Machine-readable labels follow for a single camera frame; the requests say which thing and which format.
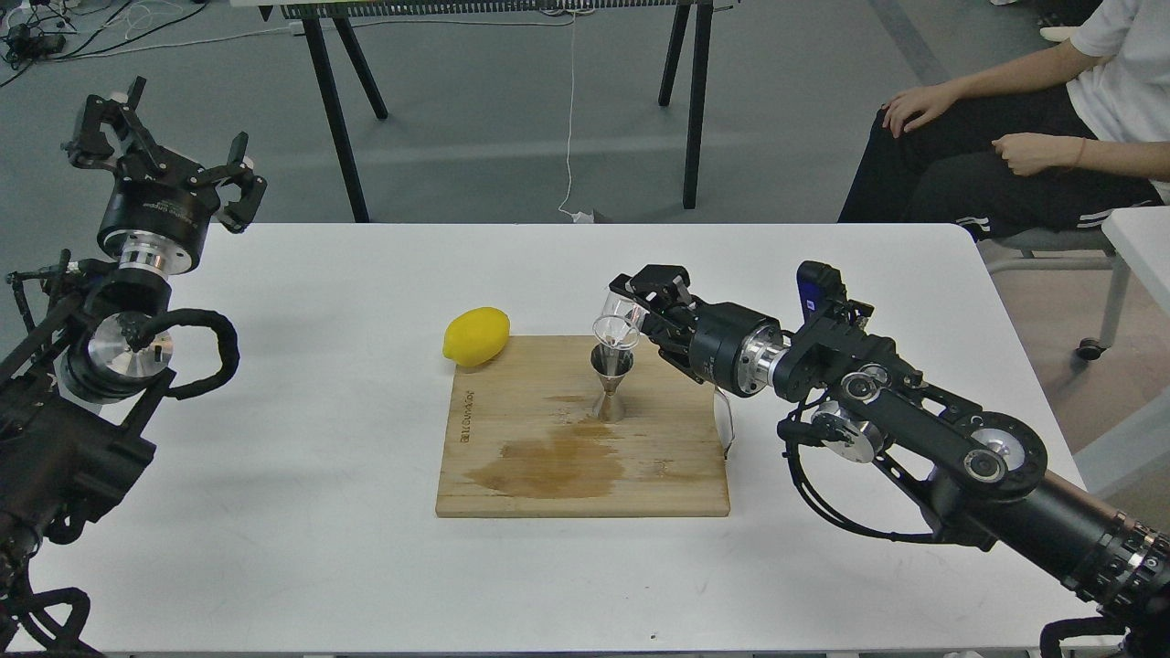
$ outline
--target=yellow lemon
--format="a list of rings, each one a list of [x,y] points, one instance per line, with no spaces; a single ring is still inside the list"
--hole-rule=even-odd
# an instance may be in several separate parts
[[[474,368],[504,349],[508,330],[508,316],[498,308],[486,306],[472,309],[447,325],[442,355],[460,365]]]

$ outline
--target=wooden cutting board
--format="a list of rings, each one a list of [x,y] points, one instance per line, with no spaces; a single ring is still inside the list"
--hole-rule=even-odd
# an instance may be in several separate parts
[[[592,336],[512,336],[456,368],[439,516],[727,516],[714,386],[644,341],[618,386],[625,417],[591,416],[601,395]]]

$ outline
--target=gray floor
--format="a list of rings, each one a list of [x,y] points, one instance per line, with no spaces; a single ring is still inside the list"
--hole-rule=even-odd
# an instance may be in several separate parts
[[[78,9],[102,6],[84,2]],[[358,35],[390,105],[385,123],[373,118],[336,34],[326,39],[376,221],[567,221],[557,208],[567,183],[566,210],[596,208],[618,222],[828,222],[878,105],[899,89],[1044,47],[1028,5],[748,0],[717,13],[694,211],[681,206],[686,66],[674,104],[655,103],[666,9],[604,11],[576,27],[364,27]],[[284,25],[278,14],[264,23],[254,9],[211,0],[199,16],[131,47]],[[41,64],[0,89],[2,268],[48,265],[61,247],[98,255],[94,234],[109,174],[71,169],[58,145],[88,94],[124,90],[136,75],[149,80],[139,115],[161,144],[215,164],[238,131],[249,132],[249,152],[270,181],[257,221],[350,220],[303,37],[277,33]],[[1117,345],[1088,368],[1068,355],[1097,330],[1103,274],[1005,273],[997,286],[1074,450],[1170,383],[1165,317],[1136,281]],[[16,315],[0,309],[2,344],[15,344]],[[1123,502],[1166,527],[1165,491]]]

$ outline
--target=person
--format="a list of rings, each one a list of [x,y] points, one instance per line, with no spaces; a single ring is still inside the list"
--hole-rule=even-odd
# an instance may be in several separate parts
[[[894,95],[839,222],[955,222],[976,240],[1170,204],[1170,2],[1104,0],[1068,41]]]

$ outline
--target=jigger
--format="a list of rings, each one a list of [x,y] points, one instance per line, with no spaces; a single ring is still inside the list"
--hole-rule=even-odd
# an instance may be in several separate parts
[[[626,414],[626,405],[618,397],[618,384],[634,366],[634,352],[599,343],[589,359],[601,381],[601,395],[593,403],[593,416],[603,423],[617,423]]]

